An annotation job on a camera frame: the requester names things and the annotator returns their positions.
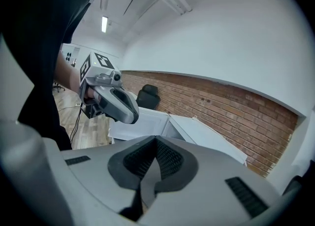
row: wooden floor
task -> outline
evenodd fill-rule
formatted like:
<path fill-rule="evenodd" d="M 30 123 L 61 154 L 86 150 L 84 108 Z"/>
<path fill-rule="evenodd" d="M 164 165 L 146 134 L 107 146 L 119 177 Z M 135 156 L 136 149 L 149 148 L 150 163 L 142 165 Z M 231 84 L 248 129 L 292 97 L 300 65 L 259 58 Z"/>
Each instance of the wooden floor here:
<path fill-rule="evenodd" d="M 81 100 L 76 93 L 68 89 L 65 91 L 60 90 L 59 93 L 57 92 L 57 89 L 54 89 L 53 96 L 59 111 L 60 125 L 65 127 L 68 135 L 70 136 L 80 110 L 80 106 L 74 106 L 77 103 L 81 104 Z M 78 131 L 72 142 L 72 148 L 83 149 L 108 145 L 111 141 L 111 139 L 108 138 L 108 127 L 109 118 L 105 117 L 105 115 L 88 119 L 87 116 L 82 112 Z"/>

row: fluorescent light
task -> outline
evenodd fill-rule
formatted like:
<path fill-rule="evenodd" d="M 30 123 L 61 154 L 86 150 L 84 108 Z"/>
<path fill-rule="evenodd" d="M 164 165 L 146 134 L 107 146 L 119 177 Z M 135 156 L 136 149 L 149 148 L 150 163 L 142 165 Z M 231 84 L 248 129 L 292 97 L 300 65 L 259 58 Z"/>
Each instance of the fluorescent light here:
<path fill-rule="evenodd" d="M 106 32 L 106 27 L 107 27 L 107 17 L 102 17 L 102 32 Z"/>

